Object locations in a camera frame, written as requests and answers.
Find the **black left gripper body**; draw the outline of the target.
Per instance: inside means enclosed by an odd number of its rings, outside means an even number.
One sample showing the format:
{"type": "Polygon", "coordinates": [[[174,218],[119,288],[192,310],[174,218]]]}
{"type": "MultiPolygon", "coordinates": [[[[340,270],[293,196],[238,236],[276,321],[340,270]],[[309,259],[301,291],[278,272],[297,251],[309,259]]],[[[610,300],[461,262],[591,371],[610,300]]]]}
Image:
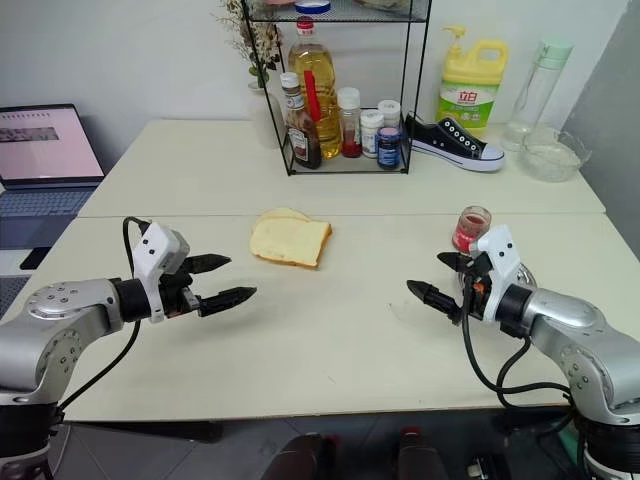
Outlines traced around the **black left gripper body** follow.
{"type": "Polygon", "coordinates": [[[187,257],[175,273],[161,275],[159,292],[164,315],[167,318],[181,316],[199,309],[200,298],[190,289],[193,283],[194,269],[195,260],[192,257],[187,257]]]}

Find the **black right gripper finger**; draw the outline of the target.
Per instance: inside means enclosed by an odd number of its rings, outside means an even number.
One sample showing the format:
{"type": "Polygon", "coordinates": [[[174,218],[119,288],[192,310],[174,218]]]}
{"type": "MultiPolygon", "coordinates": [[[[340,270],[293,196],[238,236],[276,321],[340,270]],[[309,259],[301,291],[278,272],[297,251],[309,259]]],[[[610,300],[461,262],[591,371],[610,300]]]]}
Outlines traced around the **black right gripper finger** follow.
{"type": "Polygon", "coordinates": [[[457,273],[466,273],[473,264],[471,257],[460,252],[440,252],[437,259],[457,273]]]}
{"type": "Polygon", "coordinates": [[[455,299],[443,294],[434,285],[418,280],[407,280],[409,291],[423,304],[443,313],[454,325],[461,321],[461,308],[455,299]]]}

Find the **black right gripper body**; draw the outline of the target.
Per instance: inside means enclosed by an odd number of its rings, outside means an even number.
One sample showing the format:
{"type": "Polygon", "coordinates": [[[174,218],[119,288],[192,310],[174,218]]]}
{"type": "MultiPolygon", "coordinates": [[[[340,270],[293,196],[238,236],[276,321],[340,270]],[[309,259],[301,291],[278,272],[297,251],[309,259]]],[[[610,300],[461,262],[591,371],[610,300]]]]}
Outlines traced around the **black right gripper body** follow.
{"type": "Polygon", "coordinates": [[[487,254],[480,254],[476,258],[458,254],[457,261],[457,276],[461,291],[465,289],[466,280],[468,278],[472,280],[470,315],[475,319],[482,319],[491,293],[492,281],[489,273],[493,270],[493,265],[487,254]]]}

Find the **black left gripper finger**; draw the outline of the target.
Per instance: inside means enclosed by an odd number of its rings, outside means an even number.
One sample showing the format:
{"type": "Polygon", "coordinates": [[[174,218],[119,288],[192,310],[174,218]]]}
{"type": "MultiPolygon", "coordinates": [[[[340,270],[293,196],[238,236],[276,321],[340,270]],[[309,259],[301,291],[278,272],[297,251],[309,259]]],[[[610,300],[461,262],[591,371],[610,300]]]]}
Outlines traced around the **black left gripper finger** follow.
{"type": "Polygon", "coordinates": [[[200,298],[198,314],[200,317],[207,317],[235,308],[249,300],[256,292],[256,287],[234,287],[211,297],[200,298]]]}
{"type": "Polygon", "coordinates": [[[187,258],[187,271],[190,274],[202,274],[214,271],[228,263],[231,259],[219,254],[202,254],[187,258]]]}

